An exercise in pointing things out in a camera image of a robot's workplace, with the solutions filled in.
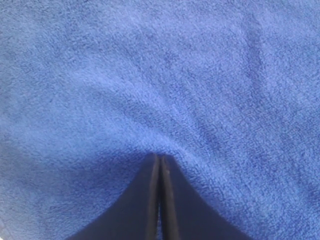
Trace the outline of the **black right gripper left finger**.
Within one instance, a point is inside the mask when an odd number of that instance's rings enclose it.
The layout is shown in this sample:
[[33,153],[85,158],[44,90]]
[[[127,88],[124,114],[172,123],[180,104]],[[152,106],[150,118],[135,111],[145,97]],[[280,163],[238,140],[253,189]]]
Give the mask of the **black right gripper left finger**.
[[122,195],[69,240],[155,240],[159,213],[159,157],[150,153]]

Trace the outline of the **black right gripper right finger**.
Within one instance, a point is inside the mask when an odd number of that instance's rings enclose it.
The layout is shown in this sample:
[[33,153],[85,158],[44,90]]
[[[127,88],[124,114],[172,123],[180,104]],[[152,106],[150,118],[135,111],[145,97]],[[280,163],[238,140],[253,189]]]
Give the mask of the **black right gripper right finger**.
[[164,240],[251,239],[201,198],[171,155],[160,158],[160,219]]

